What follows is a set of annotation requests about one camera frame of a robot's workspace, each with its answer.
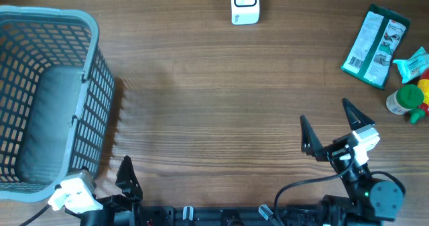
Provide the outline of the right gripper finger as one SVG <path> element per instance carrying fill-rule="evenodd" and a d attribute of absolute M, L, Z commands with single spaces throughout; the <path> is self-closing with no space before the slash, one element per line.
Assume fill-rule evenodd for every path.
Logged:
<path fill-rule="evenodd" d="M 305 115 L 300 116 L 302 132 L 301 151 L 308 156 L 321 156 L 323 146 Z"/>
<path fill-rule="evenodd" d="M 375 125 L 374 120 L 356 108 L 356 106 L 354 106 L 354 104 L 352 104 L 348 98 L 343 98 L 342 102 L 349 127 L 352 131 L 361 129 L 366 125 Z"/>

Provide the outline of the white jar green lid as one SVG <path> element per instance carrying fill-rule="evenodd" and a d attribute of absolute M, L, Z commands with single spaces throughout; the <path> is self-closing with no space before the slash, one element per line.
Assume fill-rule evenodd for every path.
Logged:
<path fill-rule="evenodd" d="M 386 99 L 387 109 L 395 115 L 404 115 L 422 104 L 424 94 L 414 84 L 407 84 Z"/>

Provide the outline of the teal wet wipes pack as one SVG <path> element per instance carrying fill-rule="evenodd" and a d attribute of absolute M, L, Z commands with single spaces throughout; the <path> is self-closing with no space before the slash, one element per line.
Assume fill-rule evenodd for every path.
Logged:
<path fill-rule="evenodd" d="M 396 59 L 393 63 L 402 77 L 402 83 L 406 84 L 419 77 L 428 68 L 428 53 L 423 47 L 420 47 L 407 60 Z"/>

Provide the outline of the red chili sauce bottle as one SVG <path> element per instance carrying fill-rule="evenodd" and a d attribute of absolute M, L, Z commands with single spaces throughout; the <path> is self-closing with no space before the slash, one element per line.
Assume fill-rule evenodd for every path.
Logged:
<path fill-rule="evenodd" d="M 422 104 L 410 111 L 410 123 L 416 124 L 420 119 L 428 116 L 428 77 L 429 71 L 426 69 L 418 81 L 417 87 L 423 92 L 424 98 Z"/>

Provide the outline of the green 3M gloves package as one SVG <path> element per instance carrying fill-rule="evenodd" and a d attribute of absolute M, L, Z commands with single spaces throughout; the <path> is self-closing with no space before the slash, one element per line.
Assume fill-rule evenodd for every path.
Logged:
<path fill-rule="evenodd" d="M 393 55 L 407 34 L 410 20 L 372 4 L 341 70 L 378 89 L 388 78 Z"/>

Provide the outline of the white barcode scanner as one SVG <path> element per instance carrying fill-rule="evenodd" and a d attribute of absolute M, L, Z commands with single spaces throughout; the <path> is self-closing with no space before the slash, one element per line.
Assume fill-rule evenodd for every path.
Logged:
<path fill-rule="evenodd" d="M 233 25 L 251 25 L 259 21 L 260 0 L 231 0 Z"/>

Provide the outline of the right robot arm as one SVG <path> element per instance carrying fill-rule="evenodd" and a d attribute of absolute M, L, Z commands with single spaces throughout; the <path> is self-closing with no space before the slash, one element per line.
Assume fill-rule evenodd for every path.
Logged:
<path fill-rule="evenodd" d="M 300 117 L 301 150 L 329 162 L 347 192 L 326 195 L 318 206 L 322 225 L 381 225 L 394 221 L 406 195 L 405 186 L 387 172 L 370 171 L 368 152 L 380 141 L 375 122 L 350 100 L 342 100 L 351 132 L 323 146 L 306 116 Z"/>

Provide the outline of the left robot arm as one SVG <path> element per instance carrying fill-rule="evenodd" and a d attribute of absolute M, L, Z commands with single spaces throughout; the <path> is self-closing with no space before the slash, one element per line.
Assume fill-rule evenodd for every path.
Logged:
<path fill-rule="evenodd" d="M 80 216 L 83 226 L 142 225 L 140 217 L 143 191 L 129 156 L 125 156 L 117 172 L 115 185 L 121 194 L 97 199 L 103 208 L 87 211 Z"/>

